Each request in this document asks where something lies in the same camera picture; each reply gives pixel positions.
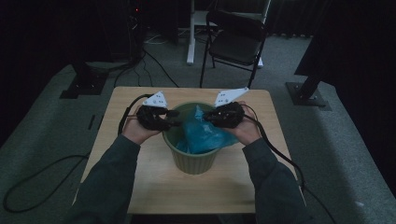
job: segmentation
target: chair leg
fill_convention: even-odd
[[[253,65],[253,70],[252,70],[252,72],[251,72],[250,79],[249,79],[248,85],[247,85],[248,88],[250,88],[251,82],[253,81],[254,77],[256,76],[256,71],[257,71],[258,63],[259,63],[259,61],[256,61],[256,62],[254,63],[254,65]]]
[[[212,56],[212,64],[213,64],[213,68],[216,68],[215,66],[215,57]]]
[[[205,65],[206,65],[207,47],[208,47],[208,42],[206,41],[205,53],[204,53],[204,61],[202,63],[202,69],[201,69],[201,79],[199,81],[199,88],[202,88],[202,82],[204,81],[204,72],[205,72]]]

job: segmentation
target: black cable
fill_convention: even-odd
[[[140,85],[140,75],[139,75],[138,72],[136,72],[136,68],[135,67],[134,67],[134,72],[137,74],[137,86],[141,87],[141,85]]]
[[[128,41],[129,41],[128,58],[131,61],[132,60],[132,48],[133,48],[131,35],[132,35],[133,29],[134,29],[134,27],[133,27],[134,18],[131,13],[132,6],[131,6],[131,1],[128,1],[128,0],[126,1],[126,6],[124,4],[124,0],[121,0],[121,4],[122,4],[122,11],[123,11],[123,14],[125,17],[124,19],[126,20],[126,29],[128,31]]]
[[[136,102],[137,102],[138,100],[140,100],[140,99],[142,99],[142,98],[145,98],[145,97],[149,98],[149,97],[151,97],[152,95],[153,95],[153,94],[143,94],[143,95],[141,95],[141,96],[138,96],[136,99],[134,99],[134,100],[131,102],[131,104],[130,104],[128,107],[126,107],[125,112],[124,112],[124,114],[123,114],[123,116],[122,116],[122,119],[120,120],[118,134],[122,133],[122,129],[123,129],[123,126],[124,126],[124,124],[125,124],[125,120],[126,120],[126,118],[128,117],[129,112],[131,112],[131,108],[134,106],[134,104],[136,104]]]
[[[148,56],[150,56],[160,67],[161,69],[165,72],[166,76],[175,84],[176,87],[179,88],[179,86],[176,84],[176,82],[169,76],[169,74],[165,71],[165,69],[163,68],[163,65],[160,64],[160,62],[157,61],[157,59],[155,59],[151,54],[149,54],[145,49],[143,49],[144,52],[146,52],[148,54]]]
[[[303,171],[300,169],[300,167],[291,159],[287,158],[285,155],[283,155],[279,150],[277,150],[276,147],[274,147],[272,145],[272,143],[269,141],[264,128],[262,127],[262,124],[259,123],[256,119],[251,118],[248,115],[244,115],[245,118],[251,119],[253,120],[256,125],[259,127],[260,130],[260,134],[262,135],[262,138],[264,139],[264,141],[267,143],[268,147],[271,148],[271,150],[273,150],[280,158],[282,158],[283,160],[287,161],[288,163],[290,163],[294,168],[297,169],[297,171],[300,174],[300,178],[301,178],[301,192],[304,193],[305,190],[305,180],[304,180],[304,175],[303,175]]]
[[[248,106],[248,105],[243,105],[243,106],[246,106],[246,107],[250,108],[251,111],[253,111],[255,119],[252,118],[252,117],[250,117],[250,116],[248,116],[248,115],[244,115],[244,117],[245,117],[245,118],[248,118],[248,119],[250,119],[250,120],[252,120],[252,121],[254,121],[254,123],[259,127],[260,134],[262,135],[262,138],[263,138],[264,141],[267,143],[267,145],[269,146],[269,148],[271,148],[279,157],[281,157],[283,160],[287,161],[287,162],[290,163],[294,168],[297,169],[297,171],[298,171],[299,174],[300,174],[301,180],[302,180],[302,183],[301,183],[301,192],[304,193],[304,192],[306,191],[306,192],[308,192],[309,194],[311,194],[311,195],[318,201],[318,203],[320,203],[320,205],[323,207],[323,209],[326,211],[326,213],[328,214],[328,216],[329,216],[330,219],[332,220],[332,223],[335,224],[336,221],[335,221],[334,217],[332,216],[332,214],[330,213],[329,209],[326,207],[326,205],[324,205],[324,203],[319,199],[319,197],[318,197],[317,195],[315,195],[315,194],[306,186],[305,180],[304,180],[303,171],[301,170],[301,168],[300,168],[295,162],[293,162],[292,160],[290,160],[289,158],[287,158],[285,155],[283,155],[279,150],[277,150],[277,149],[271,144],[271,142],[269,141],[269,139],[268,139],[268,137],[267,137],[267,134],[265,133],[264,128],[262,127],[262,124],[258,121],[257,114],[256,114],[256,112],[254,111],[254,109],[251,108],[251,107]]]
[[[6,195],[4,196],[3,199],[3,207],[6,211],[8,211],[9,213],[23,213],[23,212],[27,212],[30,210],[33,210],[35,208],[37,208],[38,206],[40,206],[41,204],[43,204],[44,202],[46,202],[55,192],[56,190],[59,189],[59,187],[64,183],[64,181],[73,173],[74,170],[76,170],[76,168],[79,166],[79,164],[88,159],[88,156],[90,155],[90,153],[87,153],[86,155],[72,155],[72,156],[67,156],[67,157],[63,157],[60,158],[57,161],[54,161],[53,163],[45,166],[44,168],[42,168],[41,170],[39,170],[38,172],[24,178],[23,180],[21,180],[20,182],[18,182],[17,184],[15,184],[14,186],[12,186],[7,192]],[[61,180],[61,182],[55,187],[55,189],[47,196],[45,197],[41,202],[28,207],[28,208],[22,208],[22,209],[14,209],[11,208],[8,204],[8,197],[11,195],[11,193],[17,189],[18,187],[20,187],[21,185],[23,185],[24,183],[28,182],[29,180],[35,178],[36,176],[40,175],[41,173],[43,173],[44,171],[48,170],[51,166],[55,165],[56,163],[60,162],[60,161],[65,161],[68,159],[73,159],[73,158],[81,158],[76,165],[69,171],[69,173],[67,173],[67,175],[64,177],[64,179]]]
[[[90,67],[91,71],[93,72],[97,72],[97,73],[110,73],[110,72],[114,72],[126,67],[130,67],[131,63],[123,63],[114,67],[110,67],[110,68],[104,68],[104,67],[95,67],[93,65],[87,64],[88,67]]]
[[[326,211],[327,215],[329,215],[330,219],[332,220],[332,223],[337,223],[334,219],[334,217],[332,216],[332,214],[330,213],[329,209],[324,205],[324,203],[318,198],[317,195],[315,195],[307,186],[305,186],[305,190],[306,192],[308,192],[309,194],[312,195],[312,197],[314,197],[318,203],[320,203],[320,205],[323,207],[323,209]]]
[[[149,83],[150,83],[150,86],[151,86],[151,87],[153,87],[153,85],[152,85],[152,79],[151,79],[151,75],[149,74],[149,71],[146,69],[146,61],[145,61],[145,59],[143,59],[142,61],[143,61],[143,64],[144,64],[144,66],[143,66],[143,70],[145,70],[145,71],[148,73],[148,78],[149,78]]]
[[[128,66],[128,67],[124,68],[122,71],[119,72],[119,74],[116,76],[116,80],[114,80],[113,88],[116,88],[116,87],[117,87],[117,80],[119,80],[120,76],[121,76],[124,72],[126,72],[128,69],[131,69],[131,67]]]

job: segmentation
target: person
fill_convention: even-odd
[[[243,106],[246,115],[253,113]],[[122,133],[81,184],[64,223],[124,223],[134,187],[140,145],[160,133],[143,128],[135,113]],[[255,189],[257,223],[313,223],[291,170],[277,161],[256,124],[247,118],[234,129],[224,129],[245,147],[248,171]]]

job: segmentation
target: dark curtain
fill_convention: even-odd
[[[296,70],[334,85],[394,195],[395,24],[394,1],[334,0]]]
[[[311,36],[318,29],[331,0],[272,0],[268,12],[270,34]]]
[[[0,146],[63,67],[111,60],[93,0],[1,1],[0,58]]]

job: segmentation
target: wooden table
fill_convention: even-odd
[[[116,138],[125,108],[136,97],[158,91],[163,91],[170,109],[188,101],[214,104],[220,90],[117,87],[111,96],[81,182]],[[246,101],[256,111],[272,144],[290,157],[269,92],[250,90],[239,100]],[[163,136],[158,134],[151,137],[140,150],[128,213],[254,213],[254,188],[242,147],[238,143],[221,149],[209,171],[201,175],[187,175],[176,168]],[[294,173],[292,166],[282,162]]]

